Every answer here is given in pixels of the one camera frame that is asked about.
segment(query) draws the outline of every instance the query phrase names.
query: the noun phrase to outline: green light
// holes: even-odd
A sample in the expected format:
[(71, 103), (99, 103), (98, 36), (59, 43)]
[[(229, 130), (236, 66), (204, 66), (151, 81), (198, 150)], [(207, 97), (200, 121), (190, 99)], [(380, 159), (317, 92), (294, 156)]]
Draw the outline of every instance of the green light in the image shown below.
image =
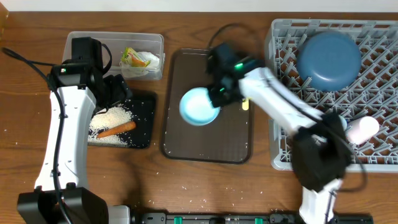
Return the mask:
[(235, 69), (240, 69), (243, 67), (243, 63), (239, 63), (235, 65)]

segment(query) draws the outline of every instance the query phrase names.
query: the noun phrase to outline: green tape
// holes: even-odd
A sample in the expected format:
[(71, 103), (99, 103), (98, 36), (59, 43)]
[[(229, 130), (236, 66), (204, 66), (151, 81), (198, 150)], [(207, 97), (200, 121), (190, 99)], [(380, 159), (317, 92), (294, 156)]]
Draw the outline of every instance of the green tape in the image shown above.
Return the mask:
[(262, 218), (255, 218), (254, 219), (254, 224), (262, 224)]
[(174, 217), (174, 224), (182, 224), (182, 217)]

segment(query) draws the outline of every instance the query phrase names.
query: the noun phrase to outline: wooden table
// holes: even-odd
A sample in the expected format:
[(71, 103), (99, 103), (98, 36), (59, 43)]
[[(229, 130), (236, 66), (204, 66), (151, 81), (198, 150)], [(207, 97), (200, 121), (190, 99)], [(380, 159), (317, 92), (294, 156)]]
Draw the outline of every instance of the wooden table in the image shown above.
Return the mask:
[[(268, 117), (259, 108), (255, 108), (254, 153), (245, 165), (169, 160), (158, 145), (172, 54), (184, 47), (205, 48), (217, 28), (230, 22), (250, 24), (264, 39), (277, 18), (398, 20), (398, 14), (12, 12), (0, 45), (32, 60), (60, 63), (67, 35), (73, 30), (162, 34), (166, 53), (163, 79), (128, 82), (131, 88), (158, 94), (151, 147), (90, 146), (90, 190), (109, 205), (130, 204), (140, 210), (272, 213), (298, 210), (302, 188), (293, 172), (271, 167)], [(0, 222), (22, 223), (17, 198), (19, 193), (33, 190), (43, 163), (50, 126), (49, 91), (31, 68), (3, 54), (0, 71)], [(359, 181), (359, 174), (348, 174), (344, 187)], [(335, 210), (371, 213), (376, 223), (396, 223), (396, 184), (397, 174), (369, 174), (366, 190), (339, 194)]]

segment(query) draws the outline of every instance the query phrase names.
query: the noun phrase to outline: dish rack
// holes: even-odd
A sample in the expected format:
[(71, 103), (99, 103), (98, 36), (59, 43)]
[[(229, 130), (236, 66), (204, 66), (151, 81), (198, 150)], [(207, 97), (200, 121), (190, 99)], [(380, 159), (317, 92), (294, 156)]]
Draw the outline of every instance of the dish rack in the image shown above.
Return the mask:
[[(296, 58), (300, 46), (313, 35), (334, 30), (358, 45), (362, 65), (358, 77), (340, 91), (322, 92), (302, 80)], [(354, 145), (368, 172), (398, 172), (398, 21), (340, 21), (276, 19), (265, 43), (266, 64), (277, 78), (310, 106), (336, 111), (347, 122), (372, 116), (379, 132), (361, 145)], [(269, 122), (271, 164), (277, 170), (292, 170), (289, 136), (277, 123)], [(360, 171), (353, 159), (349, 171)]]

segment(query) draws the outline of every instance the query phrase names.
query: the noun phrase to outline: light blue bowl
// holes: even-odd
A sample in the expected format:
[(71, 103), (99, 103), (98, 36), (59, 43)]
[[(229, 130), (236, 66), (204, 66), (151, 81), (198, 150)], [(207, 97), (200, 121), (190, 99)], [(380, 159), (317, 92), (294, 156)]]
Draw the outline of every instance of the light blue bowl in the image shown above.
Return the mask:
[(188, 91), (180, 101), (181, 117), (189, 124), (203, 126), (212, 122), (220, 108), (214, 108), (208, 96), (208, 90), (203, 87)]

